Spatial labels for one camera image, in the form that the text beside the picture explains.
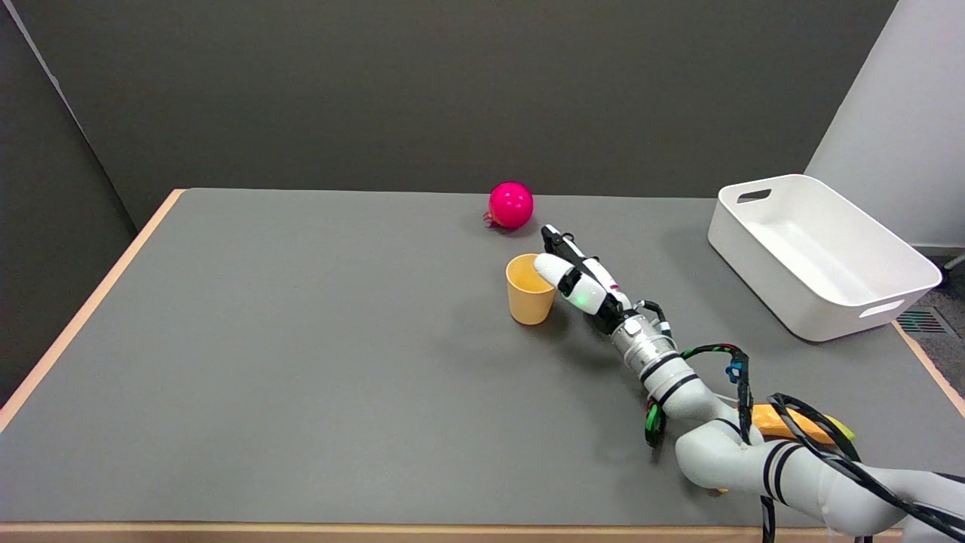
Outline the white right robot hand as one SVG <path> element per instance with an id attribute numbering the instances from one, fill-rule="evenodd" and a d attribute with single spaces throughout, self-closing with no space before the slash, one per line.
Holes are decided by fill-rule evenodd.
<path id="1" fill-rule="evenodd" d="M 552 225 L 540 230 L 544 252 L 534 260 L 534 270 L 557 293 L 590 316 L 596 329 L 610 336 L 625 320 L 632 303 L 599 258 L 583 254 L 572 234 Z"/>

